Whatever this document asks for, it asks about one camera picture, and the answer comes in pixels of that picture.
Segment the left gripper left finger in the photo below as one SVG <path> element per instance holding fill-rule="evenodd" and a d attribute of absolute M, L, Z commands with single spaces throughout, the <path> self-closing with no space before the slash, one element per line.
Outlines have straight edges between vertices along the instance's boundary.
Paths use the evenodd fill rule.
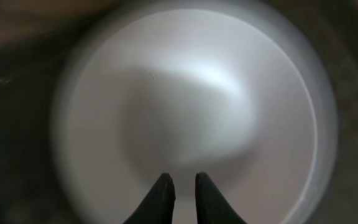
<path fill-rule="evenodd" d="M 163 173 L 124 224 L 172 224 L 175 199 L 173 179 Z"/>

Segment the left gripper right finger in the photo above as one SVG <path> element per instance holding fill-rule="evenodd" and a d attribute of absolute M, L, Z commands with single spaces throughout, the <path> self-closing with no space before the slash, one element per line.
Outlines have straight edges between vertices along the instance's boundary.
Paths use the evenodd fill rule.
<path fill-rule="evenodd" d="M 195 177 L 195 199 L 198 224 L 247 224 L 205 172 Z"/>

